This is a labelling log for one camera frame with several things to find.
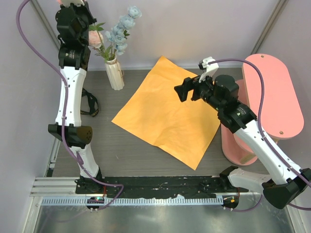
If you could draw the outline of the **orange wrapping paper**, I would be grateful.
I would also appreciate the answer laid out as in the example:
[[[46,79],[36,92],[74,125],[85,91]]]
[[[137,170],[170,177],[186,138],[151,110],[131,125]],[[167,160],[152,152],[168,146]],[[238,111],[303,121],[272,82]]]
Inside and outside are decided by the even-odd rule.
[[[196,75],[161,56],[112,122],[196,170],[219,126],[202,100],[181,102],[174,87]]]

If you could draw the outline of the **blue flower stem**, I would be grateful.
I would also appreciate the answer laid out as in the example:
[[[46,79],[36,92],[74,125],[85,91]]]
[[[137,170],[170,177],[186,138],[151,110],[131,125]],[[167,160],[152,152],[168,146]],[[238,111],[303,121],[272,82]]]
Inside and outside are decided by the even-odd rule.
[[[126,40],[130,36],[129,31],[134,28],[135,20],[141,16],[142,13],[139,8],[130,6],[127,9],[127,14],[120,16],[118,23],[110,31],[104,33],[110,43],[105,52],[107,61],[114,60],[117,55],[124,54],[127,48]]]

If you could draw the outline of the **black ribbon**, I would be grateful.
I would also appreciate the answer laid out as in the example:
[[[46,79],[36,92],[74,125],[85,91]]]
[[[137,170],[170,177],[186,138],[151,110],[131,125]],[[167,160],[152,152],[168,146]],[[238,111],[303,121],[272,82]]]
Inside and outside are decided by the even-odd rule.
[[[99,113],[99,104],[97,98],[84,88],[82,88],[82,97],[87,97],[89,111],[81,110],[80,114],[90,115],[91,117],[97,116]]]

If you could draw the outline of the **pale pink flower stem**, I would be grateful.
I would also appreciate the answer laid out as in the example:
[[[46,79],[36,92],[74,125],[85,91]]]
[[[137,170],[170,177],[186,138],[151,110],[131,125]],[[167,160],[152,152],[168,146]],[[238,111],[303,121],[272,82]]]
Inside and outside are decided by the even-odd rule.
[[[105,61],[108,60],[108,53],[104,46],[104,36],[102,35],[104,23],[92,24],[89,27],[88,43],[94,51],[96,56],[101,56]]]

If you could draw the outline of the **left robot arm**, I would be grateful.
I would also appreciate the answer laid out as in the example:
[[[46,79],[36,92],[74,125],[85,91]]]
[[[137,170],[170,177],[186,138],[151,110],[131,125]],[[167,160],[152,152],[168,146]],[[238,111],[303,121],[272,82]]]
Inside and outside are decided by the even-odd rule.
[[[48,132],[63,142],[77,162],[80,177],[75,180],[77,194],[103,191],[102,173],[96,164],[90,142],[93,131],[81,121],[81,99],[86,78],[89,49],[89,27],[96,22],[85,0],[63,0],[55,16],[59,32],[58,53],[62,84],[59,111]]]

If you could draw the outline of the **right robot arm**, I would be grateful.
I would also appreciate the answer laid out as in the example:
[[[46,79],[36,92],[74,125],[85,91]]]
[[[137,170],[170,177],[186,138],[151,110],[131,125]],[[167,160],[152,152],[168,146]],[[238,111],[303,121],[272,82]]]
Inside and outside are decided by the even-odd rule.
[[[264,195],[275,208],[283,209],[310,184],[311,170],[301,169],[263,131],[254,112],[238,100],[239,85],[233,77],[199,79],[199,76],[185,78],[174,87],[180,101],[186,101],[192,91],[192,101],[202,99],[209,104],[218,112],[221,124],[246,143],[269,172],[263,175],[231,166],[220,173],[220,188],[226,192],[234,188],[254,191]]]

